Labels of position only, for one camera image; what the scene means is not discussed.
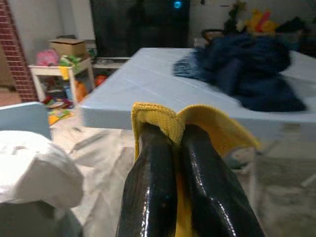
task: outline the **brick column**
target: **brick column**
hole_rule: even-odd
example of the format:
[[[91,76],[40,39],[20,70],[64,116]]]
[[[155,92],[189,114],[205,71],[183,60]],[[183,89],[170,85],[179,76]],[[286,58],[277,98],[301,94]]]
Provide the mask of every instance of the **brick column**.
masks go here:
[[[33,79],[7,0],[0,0],[0,43],[21,100],[37,101]]]

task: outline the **yellow cloth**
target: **yellow cloth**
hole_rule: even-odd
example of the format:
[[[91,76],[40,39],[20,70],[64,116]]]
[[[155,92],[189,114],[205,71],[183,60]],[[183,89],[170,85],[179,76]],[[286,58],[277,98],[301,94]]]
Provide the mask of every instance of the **yellow cloth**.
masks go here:
[[[144,123],[158,126],[175,145],[180,146],[186,124],[195,124],[208,132],[215,150],[223,157],[235,148],[260,148],[259,142],[239,123],[222,111],[207,105],[191,105],[176,114],[157,104],[135,103],[132,109],[132,126],[135,135],[135,160],[139,155],[139,134]],[[178,193],[176,237],[193,237],[190,201],[185,185],[176,167]]]
[[[65,66],[58,66],[60,73],[63,77],[64,80],[69,80],[69,72],[68,72],[68,68],[69,67],[65,67]]]

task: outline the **white plastic bag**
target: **white plastic bag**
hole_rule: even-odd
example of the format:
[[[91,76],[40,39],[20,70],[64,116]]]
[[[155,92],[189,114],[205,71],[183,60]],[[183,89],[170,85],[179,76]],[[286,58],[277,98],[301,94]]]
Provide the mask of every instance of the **white plastic bag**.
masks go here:
[[[61,209],[79,205],[83,176],[69,156],[47,138],[0,131],[0,203],[43,200]]]

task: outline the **tv screen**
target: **tv screen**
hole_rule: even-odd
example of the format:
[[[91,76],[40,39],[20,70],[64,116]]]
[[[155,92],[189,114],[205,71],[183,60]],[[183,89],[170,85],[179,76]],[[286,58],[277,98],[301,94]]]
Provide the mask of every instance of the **tv screen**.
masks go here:
[[[90,0],[98,56],[187,47],[190,0]]]

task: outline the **small white shelf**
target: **small white shelf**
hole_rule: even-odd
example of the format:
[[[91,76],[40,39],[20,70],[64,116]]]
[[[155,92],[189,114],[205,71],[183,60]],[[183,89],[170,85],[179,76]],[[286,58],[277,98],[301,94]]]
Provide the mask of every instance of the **small white shelf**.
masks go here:
[[[34,85],[36,88],[36,92],[38,94],[39,101],[43,101],[46,98],[46,95],[41,86],[39,76],[62,76],[60,69],[58,66],[48,67],[48,66],[37,66],[37,65],[29,65],[29,68],[32,73],[32,77],[33,77]],[[88,75],[89,75],[92,89],[95,88],[91,60],[90,58],[87,58],[79,62],[78,70],[74,70],[74,67],[67,67],[67,68],[69,72],[69,81],[70,81],[71,92],[73,95],[73,101],[75,104],[77,104],[75,75],[81,73],[84,70],[88,70]]]

